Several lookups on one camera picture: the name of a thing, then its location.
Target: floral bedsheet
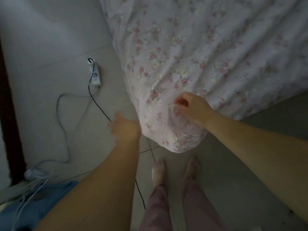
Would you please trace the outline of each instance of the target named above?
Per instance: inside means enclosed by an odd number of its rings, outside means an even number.
[[[183,91],[240,120],[308,89],[308,0],[100,0],[142,133],[170,151],[206,131]]]

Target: power plug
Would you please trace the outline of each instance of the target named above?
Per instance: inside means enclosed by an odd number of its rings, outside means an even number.
[[[101,86],[102,83],[100,81],[100,75],[99,75],[99,68],[98,64],[95,62],[95,60],[88,60],[88,65],[90,66],[90,72],[93,73],[92,76],[92,84],[94,86]]]

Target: tiled floor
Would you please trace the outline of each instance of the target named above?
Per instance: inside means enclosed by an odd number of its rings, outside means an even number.
[[[102,70],[96,101],[109,117],[117,110],[137,118],[123,83],[119,60],[98,0],[0,0],[0,36],[9,73],[23,150],[29,166],[65,152],[56,121],[56,100],[64,92],[87,95],[87,58]],[[71,162],[56,167],[53,182],[81,180],[114,146],[108,120],[91,102],[75,134],[87,98],[63,98],[60,116],[71,139]],[[248,117],[244,122],[308,140],[308,94]],[[174,230],[185,230],[181,178],[190,154],[200,159],[199,183],[229,230],[307,230],[252,172],[212,135],[196,149],[175,154],[144,136],[140,141],[137,182],[145,205],[152,192],[155,160],[167,163],[169,202]],[[50,172],[53,163],[42,169]],[[132,230],[143,218],[143,202],[135,187]]]

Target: blue fabric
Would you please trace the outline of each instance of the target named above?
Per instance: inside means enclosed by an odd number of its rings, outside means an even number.
[[[71,181],[65,184],[46,184],[44,185],[29,201],[22,210],[22,213],[15,225],[15,230],[33,230],[39,221],[59,202],[71,189],[78,184],[77,181]],[[37,185],[31,192],[26,195],[25,202],[41,186]],[[7,206],[0,213],[0,231],[11,231],[13,219],[16,210],[22,199],[15,201]]]

